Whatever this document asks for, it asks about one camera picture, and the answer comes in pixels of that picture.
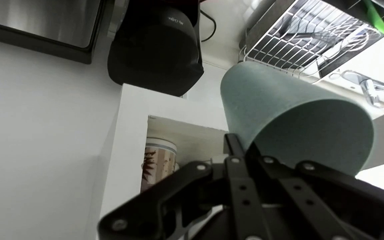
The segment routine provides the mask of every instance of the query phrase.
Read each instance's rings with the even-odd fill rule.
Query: black cable
[[[210,15],[207,15],[204,11],[200,11],[207,19],[210,19],[212,23],[214,23],[214,26],[215,26],[215,29],[214,29],[214,33],[207,38],[207,39],[203,39],[202,41],[202,43],[204,43],[204,42],[208,42],[211,38],[214,38],[215,37],[215,34],[216,34],[216,31],[218,31],[218,23],[216,23],[216,21],[214,19],[214,18],[211,18]]]

